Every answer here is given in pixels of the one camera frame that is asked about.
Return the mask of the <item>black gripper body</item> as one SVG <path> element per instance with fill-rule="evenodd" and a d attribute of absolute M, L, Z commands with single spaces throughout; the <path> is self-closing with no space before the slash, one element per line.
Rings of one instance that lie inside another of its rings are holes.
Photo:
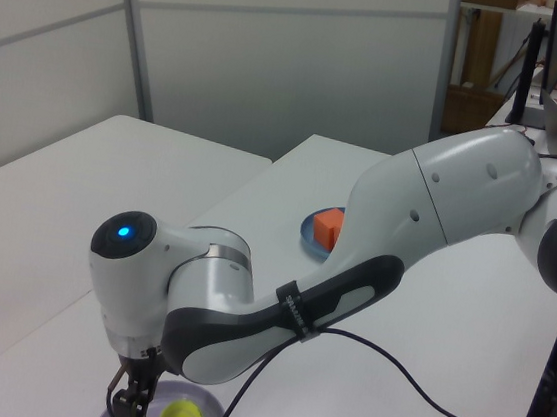
<path fill-rule="evenodd" d="M 160 348 L 147 349 L 143 358 L 121 357 L 120 364 L 125 366 L 127 382 L 136 392 L 153 393 L 158 380 L 165 370 L 165 358 Z"/>

